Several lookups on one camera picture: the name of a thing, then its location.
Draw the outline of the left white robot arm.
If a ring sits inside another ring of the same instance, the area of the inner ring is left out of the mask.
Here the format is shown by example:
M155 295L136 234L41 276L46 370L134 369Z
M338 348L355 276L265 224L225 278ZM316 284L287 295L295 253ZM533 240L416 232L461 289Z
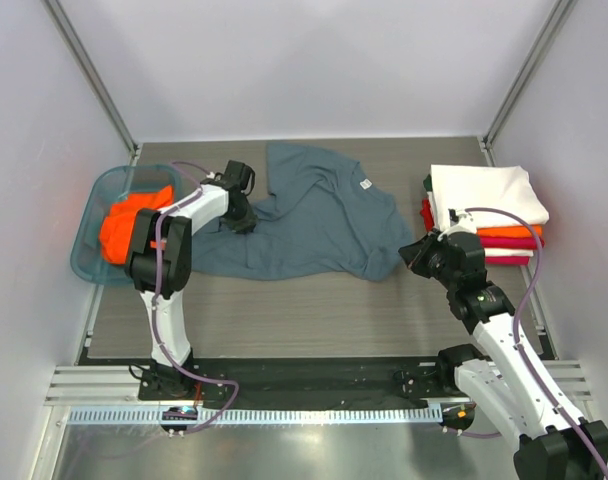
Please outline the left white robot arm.
M192 271L192 238L214 220L247 234L257 223L248 196L255 171L230 160L223 172L208 172L194 190L135 216L125 273L146 306L152 335L150 365L139 375L141 400L183 400L204 381L194 368L186 334L183 293Z

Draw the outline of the blue-grey t-shirt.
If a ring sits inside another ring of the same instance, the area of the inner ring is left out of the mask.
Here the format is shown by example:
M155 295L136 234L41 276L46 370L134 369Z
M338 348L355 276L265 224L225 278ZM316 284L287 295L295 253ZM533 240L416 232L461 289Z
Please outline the blue-grey t-shirt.
M359 161L313 146L271 143L267 198L248 234L221 220L193 237L193 270L253 280L347 272L382 281L414 235L393 195L367 177Z

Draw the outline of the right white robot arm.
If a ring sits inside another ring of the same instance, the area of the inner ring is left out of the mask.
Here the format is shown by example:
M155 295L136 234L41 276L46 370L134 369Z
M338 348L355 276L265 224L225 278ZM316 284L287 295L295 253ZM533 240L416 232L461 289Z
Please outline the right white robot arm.
M479 238L431 231L400 248L414 274L438 281L473 343L438 354L435 383L467 395L513 452L521 479L608 479L608 428L590 421L553 379L507 295L491 282Z

